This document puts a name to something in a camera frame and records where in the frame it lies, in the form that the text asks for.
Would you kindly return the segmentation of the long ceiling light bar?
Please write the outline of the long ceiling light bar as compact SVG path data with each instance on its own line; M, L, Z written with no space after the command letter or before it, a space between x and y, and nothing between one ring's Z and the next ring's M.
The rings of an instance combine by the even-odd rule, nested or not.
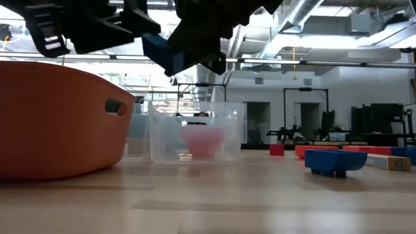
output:
M0 52L1 58L23 58L23 59L42 59L44 57L38 53L11 53ZM104 62L126 62L126 61L151 61L145 56L136 55L64 55L57 59L72 59L72 60L98 60ZM281 59L261 59L261 58L227 58L228 63L241 64L278 64L278 65L301 65L301 66L340 66L340 67L368 67L368 68L396 68L396 69L416 69L415 63L386 63L386 62L344 62L344 61L323 61L323 60L281 60Z

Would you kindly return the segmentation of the black cabinet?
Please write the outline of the black cabinet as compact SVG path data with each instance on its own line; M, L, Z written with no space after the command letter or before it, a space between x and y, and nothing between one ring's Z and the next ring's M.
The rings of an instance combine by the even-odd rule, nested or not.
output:
M351 108L351 131L353 133L392 133L393 122L403 122L403 105L371 103Z

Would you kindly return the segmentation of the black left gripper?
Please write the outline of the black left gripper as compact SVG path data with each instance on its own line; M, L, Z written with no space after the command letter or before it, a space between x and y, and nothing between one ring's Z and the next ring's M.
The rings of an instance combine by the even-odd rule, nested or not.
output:
M69 39L78 54L134 41L133 34L159 34L161 26L148 16L147 0L123 0L123 27L107 22L116 8L109 0L0 0L0 5L25 20L37 50L45 57L68 54Z

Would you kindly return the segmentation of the black gantry frame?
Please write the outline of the black gantry frame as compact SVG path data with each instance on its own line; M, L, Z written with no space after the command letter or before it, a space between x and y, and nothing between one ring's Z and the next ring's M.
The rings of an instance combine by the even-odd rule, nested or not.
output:
M326 112L329 113L329 90L327 88L311 88L311 87L300 87L300 88L283 88L283 124L284 128L287 127L287 116L286 116L286 91L287 90L297 90L299 92L311 92L311 91L323 91L325 92L326 100Z
M209 97L212 97L215 91L215 87L217 86L223 88L224 101L227 102L227 86L225 84L214 83L178 83L177 102L179 102L181 94L183 94L189 88L193 88L193 91L190 91L190 94L192 97L196 98L196 100L192 100L192 107L202 111L203 107L200 105L200 102L207 100Z

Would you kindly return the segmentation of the teal plastic bin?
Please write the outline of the teal plastic bin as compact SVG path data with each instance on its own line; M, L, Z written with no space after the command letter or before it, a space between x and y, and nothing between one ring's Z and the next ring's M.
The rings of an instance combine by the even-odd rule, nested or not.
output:
M133 113L129 124L128 138L146 139L148 134L148 116L146 114Z

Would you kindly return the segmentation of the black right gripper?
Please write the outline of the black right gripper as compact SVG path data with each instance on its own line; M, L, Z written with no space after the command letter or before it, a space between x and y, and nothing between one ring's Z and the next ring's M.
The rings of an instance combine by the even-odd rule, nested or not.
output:
M234 27L247 25L250 16L260 8L273 14L283 0L175 0L180 23L167 41L171 52L179 53L179 65L170 73L182 72L201 64L222 75L226 70L226 55L220 50L220 36L215 27L188 23L215 23Z

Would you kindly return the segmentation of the natural wooden plank block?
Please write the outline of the natural wooden plank block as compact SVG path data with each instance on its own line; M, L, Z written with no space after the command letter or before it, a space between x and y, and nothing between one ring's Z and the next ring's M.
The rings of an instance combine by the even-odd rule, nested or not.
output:
M411 171L411 160L407 157L396 157L390 155L377 155L368 153L365 165L375 168L382 168L385 170L404 172Z

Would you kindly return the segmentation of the red wooden block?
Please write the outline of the red wooden block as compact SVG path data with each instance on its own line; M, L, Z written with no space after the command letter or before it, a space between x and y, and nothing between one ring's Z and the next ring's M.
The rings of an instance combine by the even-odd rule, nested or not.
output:
M285 155L285 147L283 144L271 144L269 145L269 155L283 157Z

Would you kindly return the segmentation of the clear plastic bin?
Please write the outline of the clear plastic bin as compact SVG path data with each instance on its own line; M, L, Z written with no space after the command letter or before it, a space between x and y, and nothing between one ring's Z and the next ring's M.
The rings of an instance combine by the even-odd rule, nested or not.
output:
M140 103L135 103L133 107L133 113L136 114L146 114L147 108L145 105ZM123 160L148 160L150 159L150 138L149 138L149 126L148 134L146 139L130 139L128 138L125 143Z
M203 110L194 109L191 101L151 101L148 104L150 158L155 163L202 164L228 163L240 158L243 118L242 103L200 102ZM224 140L212 160L192 160L181 137L187 125L208 125L225 129Z

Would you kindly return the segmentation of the black office chair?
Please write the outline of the black office chair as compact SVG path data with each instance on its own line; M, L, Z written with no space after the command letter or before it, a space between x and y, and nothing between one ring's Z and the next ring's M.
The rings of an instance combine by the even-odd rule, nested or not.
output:
M261 133L257 130L248 131L248 144L264 144Z

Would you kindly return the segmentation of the blue toy brick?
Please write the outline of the blue toy brick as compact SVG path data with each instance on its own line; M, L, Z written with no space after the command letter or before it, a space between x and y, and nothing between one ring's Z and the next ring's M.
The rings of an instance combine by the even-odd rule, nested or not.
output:
M346 178L347 171L357 171L364 167L367 153L328 149L305 151L304 164L312 174L326 177Z
M167 40L158 34L143 34L144 55L164 69L166 76L173 76L186 70L185 54L168 46Z
M391 155L395 157L407 157L411 161L412 166L416 166L416 147L392 147Z

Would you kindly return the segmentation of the orange plastic bin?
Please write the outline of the orange plastic bin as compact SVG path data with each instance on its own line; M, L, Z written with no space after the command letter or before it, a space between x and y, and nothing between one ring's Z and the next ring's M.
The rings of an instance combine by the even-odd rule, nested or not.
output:
M0 179L58 179L114 166L134 103L92 73L0 61Z

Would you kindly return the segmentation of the grey ceiling duct box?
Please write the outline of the grey ceiling duct box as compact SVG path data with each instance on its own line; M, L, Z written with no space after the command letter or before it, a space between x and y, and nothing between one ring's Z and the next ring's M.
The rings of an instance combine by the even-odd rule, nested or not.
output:
M311 16L304 23L302 34L312 35L366 35L371 32L369 15Z

